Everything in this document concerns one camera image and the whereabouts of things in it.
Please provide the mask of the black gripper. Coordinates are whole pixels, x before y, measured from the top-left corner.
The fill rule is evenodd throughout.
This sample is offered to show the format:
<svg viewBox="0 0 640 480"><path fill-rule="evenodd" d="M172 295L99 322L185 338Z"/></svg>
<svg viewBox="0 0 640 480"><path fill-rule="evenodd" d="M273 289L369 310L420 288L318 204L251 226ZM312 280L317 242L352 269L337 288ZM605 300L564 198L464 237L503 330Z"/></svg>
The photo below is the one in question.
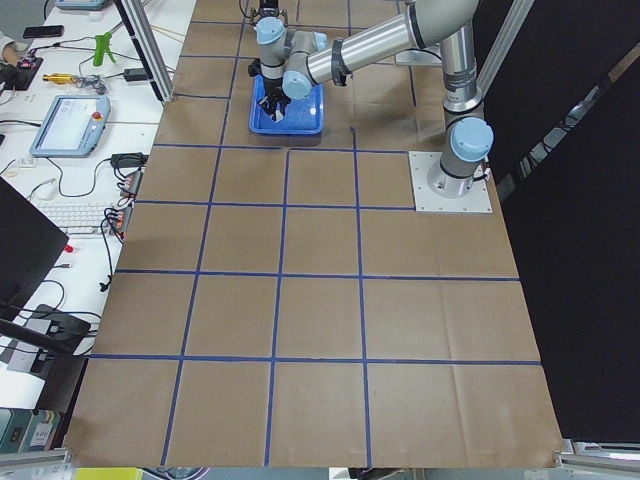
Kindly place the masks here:
<svg viewBox="0 0 640 480"><path fill-rule="evenodd" d="M281 87L264 85L263 96L258 100L258 105L268 116L285 116L286 107L290 103Z"/></svg>

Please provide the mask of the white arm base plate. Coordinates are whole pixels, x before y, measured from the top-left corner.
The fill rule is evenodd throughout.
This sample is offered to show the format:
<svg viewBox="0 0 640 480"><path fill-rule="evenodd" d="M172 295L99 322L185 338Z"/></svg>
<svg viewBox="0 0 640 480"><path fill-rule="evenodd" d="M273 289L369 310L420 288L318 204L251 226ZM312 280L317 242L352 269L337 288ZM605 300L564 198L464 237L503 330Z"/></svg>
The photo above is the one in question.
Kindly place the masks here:
<svg viewBox="0 0 640 480"><path fill-rule="evenodd" d="M482 165L467 179L441 170L440 152L409 151L414 207L418 213L491 214L493 208Z"/></svg>

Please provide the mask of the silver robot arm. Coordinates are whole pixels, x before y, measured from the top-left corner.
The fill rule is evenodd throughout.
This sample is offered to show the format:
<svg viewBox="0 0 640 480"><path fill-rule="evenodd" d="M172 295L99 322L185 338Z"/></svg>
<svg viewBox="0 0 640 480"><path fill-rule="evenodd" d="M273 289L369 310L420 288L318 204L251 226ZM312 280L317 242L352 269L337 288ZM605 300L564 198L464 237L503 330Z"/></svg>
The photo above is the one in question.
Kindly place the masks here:
<svg viewBox="0 0 640 480"><path fill-rule="evenodd" d="M413 1L405 13L334 41L323 33L287 27L275 1L261 5L269 13L255 24L259 56L248 73L261 77L264 95L258 103L273 120L283 117L291 101L308 97L317 85L343 86L348 75L382 59L439 45L446 145L427 182L444 198L462 198L470 192L479 179L475 172L494 141L477 84L472 25L477 2Z"/></svg>

